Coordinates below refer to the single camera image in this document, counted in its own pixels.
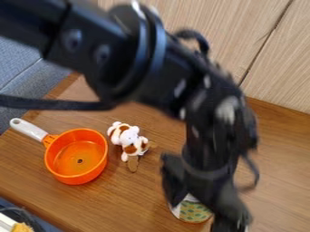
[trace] plush dog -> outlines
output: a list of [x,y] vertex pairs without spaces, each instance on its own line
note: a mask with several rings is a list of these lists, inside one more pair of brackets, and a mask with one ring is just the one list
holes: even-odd
[[114,145],[121,145],[121,160],[127,162],[129,157],[142,156],[148,150],[149,140],[139,136],[139,127],[116,121],[108,129],[108,136]]

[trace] white pan handle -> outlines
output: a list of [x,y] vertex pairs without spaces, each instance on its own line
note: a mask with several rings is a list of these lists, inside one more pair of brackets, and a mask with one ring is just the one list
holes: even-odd
[[48,134],[45,130],[42,130],[41,128],[38,128],[37,126],[34,126],[32,123],[22,120],[22,119],[11,119],[10,120],[10,126],[24,135],[29,136],[30,138],[33,138],[35,140],[38,140],[42,142],[44,137]]

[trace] pan hole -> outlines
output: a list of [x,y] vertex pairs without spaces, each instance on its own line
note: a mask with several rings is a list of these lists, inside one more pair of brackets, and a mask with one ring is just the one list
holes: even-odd
[[19,120],[13,120],[13,124],[19,124],[19,123],[21,123]]

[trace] toy tag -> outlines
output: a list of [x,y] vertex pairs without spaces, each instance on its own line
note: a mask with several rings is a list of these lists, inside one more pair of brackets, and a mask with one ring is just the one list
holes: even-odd
[[129,156],[127,161],[127,167],[131,172],[136,172],[139,165],[138,156]]

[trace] black strap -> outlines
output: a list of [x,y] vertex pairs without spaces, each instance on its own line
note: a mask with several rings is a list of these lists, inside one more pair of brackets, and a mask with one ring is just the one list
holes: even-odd
[[0,106],[26,110],[107,111],[113,108],[114,104],[105,101],[60,101],[28,99],[0,94]]
[[252,171],[252,173],[254,174],[254,181],[252,184],[246,185],[246,186],[242,186],[242,187],[238,187],[238,190],[241,192],[246,192],[249,190],[254,189],[257,186],[257,183],[259,181],[259,170],[257,165],[255,164],[255,162],[249,158],[248,154],[242,154],[242,159],[246,162],[247,166],[249,167],[249,169]]
[[174,36],[183,39],[183,40],[192,40],[195,39],[199,43],[199,49],[202,54],[207,55],[208,54],[208,41],[205,37],[203,37],[202,34],[199,32],[196,32],[194,30],[190,29],[184,29],[181,31],[178,31],[174,34]]

